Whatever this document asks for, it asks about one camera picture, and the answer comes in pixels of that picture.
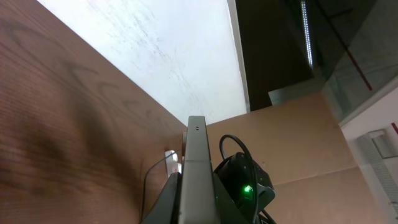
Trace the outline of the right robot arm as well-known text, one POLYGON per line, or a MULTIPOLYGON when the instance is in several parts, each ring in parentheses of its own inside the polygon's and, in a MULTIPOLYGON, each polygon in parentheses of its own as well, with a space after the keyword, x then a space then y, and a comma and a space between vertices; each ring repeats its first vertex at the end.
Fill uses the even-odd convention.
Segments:
POLYGON ((275 198, 271 179, 257 163, 250 165, 244 153, 225 159, 213 177, 222 223, 275 222, 265 211, 275 198))

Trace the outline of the Galaxy smartphone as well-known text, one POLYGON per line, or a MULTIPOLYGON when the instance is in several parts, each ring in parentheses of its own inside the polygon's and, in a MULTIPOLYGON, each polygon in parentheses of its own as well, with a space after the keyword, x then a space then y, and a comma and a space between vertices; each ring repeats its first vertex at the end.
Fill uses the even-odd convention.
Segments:
POLYGON ((188 118, 178 222, 220 222, 204 116, 188 118))

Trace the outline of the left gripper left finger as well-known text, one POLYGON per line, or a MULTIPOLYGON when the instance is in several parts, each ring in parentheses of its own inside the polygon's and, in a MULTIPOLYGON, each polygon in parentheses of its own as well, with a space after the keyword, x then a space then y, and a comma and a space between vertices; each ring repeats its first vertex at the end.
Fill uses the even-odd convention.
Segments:
POLYGON ((155 204, 144 215, 140 224, 177 224, 180 194, 182 186, 182 175, 179 172, 173 173, 168 178, 155 204))

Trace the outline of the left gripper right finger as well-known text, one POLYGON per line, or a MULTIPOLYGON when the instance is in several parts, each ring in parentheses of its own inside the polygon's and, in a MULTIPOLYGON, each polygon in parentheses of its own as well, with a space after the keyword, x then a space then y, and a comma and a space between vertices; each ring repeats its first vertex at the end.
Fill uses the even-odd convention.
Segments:
POLYGON ((223 178, 216 173, 213 178, 221 223, 259 223, 257 184, 247 179, 223 178))

